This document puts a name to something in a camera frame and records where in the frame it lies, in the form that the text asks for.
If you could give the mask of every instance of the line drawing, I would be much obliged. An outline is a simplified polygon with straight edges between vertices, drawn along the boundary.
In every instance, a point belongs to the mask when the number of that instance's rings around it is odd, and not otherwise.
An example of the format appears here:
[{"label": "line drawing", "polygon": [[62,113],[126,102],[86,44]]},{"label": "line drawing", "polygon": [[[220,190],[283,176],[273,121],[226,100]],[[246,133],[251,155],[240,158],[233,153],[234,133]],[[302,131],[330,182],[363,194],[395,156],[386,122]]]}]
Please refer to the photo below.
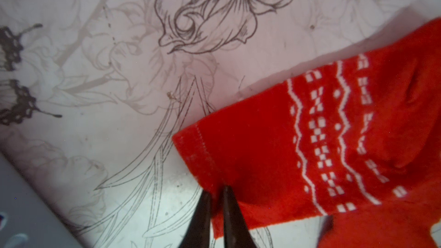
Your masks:
[{"label": "line drawing", "polygon": [[170,46],[170,52],[192,54],[213,52],[234,41],[246,43],[256,32],[258,15],[276,12],[292,1],[156,0],[155,11],[163,28],[158,43]]},{"label": "line drawing", "polygon": [[29,139],[14,126],[0,127],[0,145],[2,154],[71,230],[94,223],[105,213],[105,190],[93,191],[107,178],[103,163],[86,156],[69,157],[48,141]]}]

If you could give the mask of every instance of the red fabric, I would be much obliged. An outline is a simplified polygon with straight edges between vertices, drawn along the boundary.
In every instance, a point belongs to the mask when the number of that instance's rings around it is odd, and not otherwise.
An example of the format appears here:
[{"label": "red fabric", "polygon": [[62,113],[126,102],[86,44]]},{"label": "red fabric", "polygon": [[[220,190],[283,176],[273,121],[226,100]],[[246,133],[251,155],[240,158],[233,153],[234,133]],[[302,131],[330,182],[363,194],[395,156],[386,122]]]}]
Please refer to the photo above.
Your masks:
[{"label": "red fabric", "polygon": [[232,186],[249,228],[336,214],[321,247],[435,247],[440,59],[437,19],[213,113],[173,142],[214,205]]}]

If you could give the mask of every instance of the stain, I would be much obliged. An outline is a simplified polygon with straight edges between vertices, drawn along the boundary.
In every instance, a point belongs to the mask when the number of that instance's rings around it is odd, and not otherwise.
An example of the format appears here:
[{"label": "stain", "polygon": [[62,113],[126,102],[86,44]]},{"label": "stain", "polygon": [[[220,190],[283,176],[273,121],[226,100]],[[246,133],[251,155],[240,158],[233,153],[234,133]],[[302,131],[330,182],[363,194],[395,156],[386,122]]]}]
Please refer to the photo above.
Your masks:
[{"label": "stain", "polygon": [[103,6],[103,11],[104,11],[104,16],[106,17],[106,19],[108,19],[107,12],[106,12],[106,6]]},{"label": "stain", "polygon": [[175,100],[175,101],[177,101],[177,102],[180,102],[180,101],[178,100],[178,98],[172,94],[171,91],[168,91],[168,92],[167,92],[167,97],[168,97],[170,100]]}]

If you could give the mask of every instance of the red sock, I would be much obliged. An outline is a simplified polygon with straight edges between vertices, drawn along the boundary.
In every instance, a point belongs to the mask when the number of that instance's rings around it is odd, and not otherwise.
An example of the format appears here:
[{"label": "red sock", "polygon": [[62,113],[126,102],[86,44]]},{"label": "red sock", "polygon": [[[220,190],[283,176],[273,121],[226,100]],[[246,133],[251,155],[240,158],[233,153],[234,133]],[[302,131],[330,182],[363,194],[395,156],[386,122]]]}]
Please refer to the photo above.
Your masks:
[{"label": "red sock", "polygon": [[[434,129],[441,111],[440,60],[437,19],[391,46],[308,71],[215,112],[173,142],[214,205],[222,186],[232,186],[250,229],[345,213],[336,215],[321,245],[342,234],[361,241],[358,220],[375,232],[371,244],[383,224],[391,230],[402,225],[403,211],[421,226],[404,226],[402,234],[428,234],[429,223],[441,217],[430,212],[441,197],[431,192],[441,184],[441,133]],[[220,237],[222,212],[215,211]],[[376,221],[367,222],[370,214]],[[378,226],[383,219],[389,223]],[[402,243],[389,235],[390,243]]]}]

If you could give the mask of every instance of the rose drawing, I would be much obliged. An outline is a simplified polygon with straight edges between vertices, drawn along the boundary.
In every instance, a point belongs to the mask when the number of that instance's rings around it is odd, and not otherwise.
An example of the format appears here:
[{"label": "rose drawing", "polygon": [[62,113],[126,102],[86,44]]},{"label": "rose drawing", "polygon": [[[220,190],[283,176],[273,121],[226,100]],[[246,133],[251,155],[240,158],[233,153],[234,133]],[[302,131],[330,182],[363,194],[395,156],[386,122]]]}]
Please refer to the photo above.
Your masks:
[{"label": "rose drawing", "polygon": [[200,54],[238,40],[245,43],[257,28],[256,15],[283,8],[292,0],[156,0],[162,22],[159,45]]},{"label": "rose drawing", "polygon": [[185,95],[195,78],[202,80],[209,97],[217,67],[213,56],[182,51],[169,54],[157,44],[162,30],[159,20],[146,21],[140,5],[123,3],[108,8],[91,21],[88,30],[90,37],[82,43],[85,57],[94,68],[105,71],[107,79],[127,82],[127,88],[115,90],[114,96],[136,112],[150,115],[168,108],[167,93],[179,97],[174,90],[180,82],[181,95]]}]

